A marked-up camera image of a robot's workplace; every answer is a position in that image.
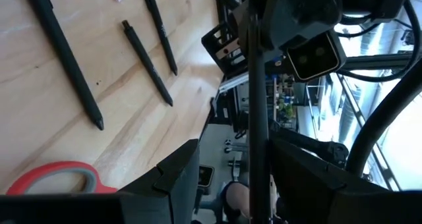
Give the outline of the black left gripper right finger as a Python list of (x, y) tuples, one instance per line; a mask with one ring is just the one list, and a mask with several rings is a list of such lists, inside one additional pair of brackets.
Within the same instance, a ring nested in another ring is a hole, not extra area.
[(421, 192), (389, 191), (287, 142), (270, 165), (290, 223), (420, 223)]

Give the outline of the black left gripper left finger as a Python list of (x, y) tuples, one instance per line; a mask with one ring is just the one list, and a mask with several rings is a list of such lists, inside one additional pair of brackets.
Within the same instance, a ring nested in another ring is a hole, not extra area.
[(198, 172), (198, 140), (191, 139), (111, 194), (2, 196), (1, 222), (190, 223)]

